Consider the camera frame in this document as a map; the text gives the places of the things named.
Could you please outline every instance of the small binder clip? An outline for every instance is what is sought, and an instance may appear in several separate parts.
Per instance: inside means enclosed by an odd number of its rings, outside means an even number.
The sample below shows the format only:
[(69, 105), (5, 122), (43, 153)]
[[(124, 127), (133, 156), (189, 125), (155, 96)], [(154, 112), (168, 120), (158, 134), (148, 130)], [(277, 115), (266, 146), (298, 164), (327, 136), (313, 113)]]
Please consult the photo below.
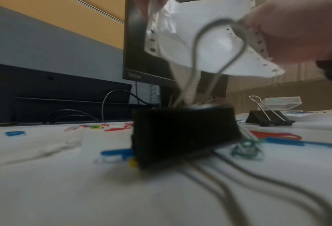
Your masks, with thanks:
[[(261, 101), (258, 96), (249, 96), (249, 98), (254, 101), (261, 111), (250, 111), (246, 123), (259, 124), (260, 126), (273, 126), (273, 125), (292, 125), (295, 121), (286, 118), (280, 111), (273, 111), (269, 106)], [(262, 103), (269, 110), (265, 111), (260, 103)]]

